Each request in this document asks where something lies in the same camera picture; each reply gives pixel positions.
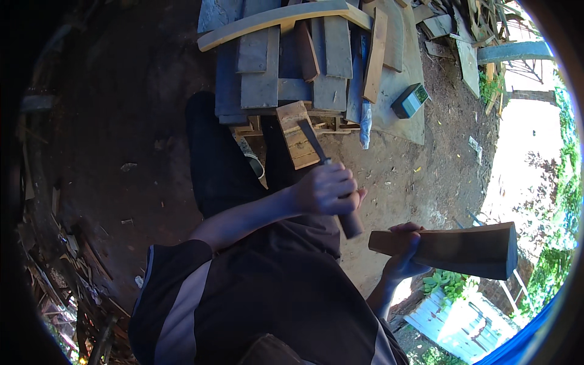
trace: black pants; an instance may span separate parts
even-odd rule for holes
[[[262,116],[266,142],[266,190],[237,146],[229,128],[215,117],[215,94],[201,91],[185,109],[194,198],[204,218],[297,183],[314,165],[294,169],[276,116]]]

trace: dirt ground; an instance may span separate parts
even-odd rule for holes
[[[94,282],[128,312],[148,246],[178,244],[201,221],[183,132],[188,97],[214,90],[215,54],[201,53],[194,36],[199,7],[199,0],[144,0],[126,10],[117,2],[105,5],[89,29],[67,38],[55,81],[47,90],[30,91],[58,96],[50,114],[31,121],[48,141],[29,140],[36,193],[29,209],[37,236],[47,247],[57,244],[50,207],[53,185],[60,183],[57,218],[67,228],[79,224],[113,278],[94,275]],[[423,40],[420,34],[432,97],[425,106],[425,145],[375,131],[367,151],[357,133],[319,138],[325,152],[368,188],[360,211],[366,231],[407,221],[452,228],[457,219],[470,226],[465,210],[477,212],[484,199],[497,139],[495,113],[485,116],[482,102],[460,81],[456,62],[428,56]],[[484,149],[482,166],[468,146],[470,135]],[[159,151],[155,142],[161,140]],[[127,162],[137,166],[123,172]],[[368,237],[341,242],[340,264],[364,296],[387,260],[367,249]],[[414,293],[395,311],[405,313],[421,298]]]

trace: wooden handle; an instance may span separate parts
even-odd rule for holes
[[[517,267],[517,234],[513,222],[464,230],[424,230],[416,263],[462,274],[507,280]],[[409,245],[408,232],[373,231],[369,249],[399,255]]]
[[[365,231],[363,228],[363,223],[357,215],[357,211],[352,211],[349,214],[339,215],[339,221],[341,227],[343,227],[343,232],[345,233],[347,239],[357,237],[363,233],[363,231]]]

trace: corrugated metal sheet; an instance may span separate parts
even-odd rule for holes
[[[481,293],[454,304],[447,300],[445,308],[443,298],[441,291],[427,296],[405,320],[468,364],[481,360],[519,330]]]

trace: brick wall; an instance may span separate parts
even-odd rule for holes
[[[514,90],[508,93],[510,99],[525,99],[525,100],[539,100],[542,102],[548,102],[554,106],[555,103],[555,91],[533,91],[533,90]]]
[[[519,261],[517,263],[517,272],[519,273],[519,276],[527,286],[529,278],[533,273],[533,264],[529,260],[519,255]],[[511,296],[513,297],[513,299],[515,299],[519,292],[521,291],[521,286],[519,285],[519,282],[515,278],[515,275],[513,274],[511,275],[511,277],[507,280],[506,285],[509,291],[511,292]],[[506,315],[509,315],[511,314],[511,312],[513,312],[513,307],[511,307],[511,303],[509,302],[507,295],[503,291],[503,288],[501,288],[501,285],[499,284],[498,280],[481,278],[481,283],[479,284],[478,291],[480,291],[483,294],[483,296],[485,296],[485,298],[487,298],[491,303],[493,303]],[[519,300],[517,300],[517,303],[521,302],[523,296],[524,294],[521,293],[521,296],[519,297]]]

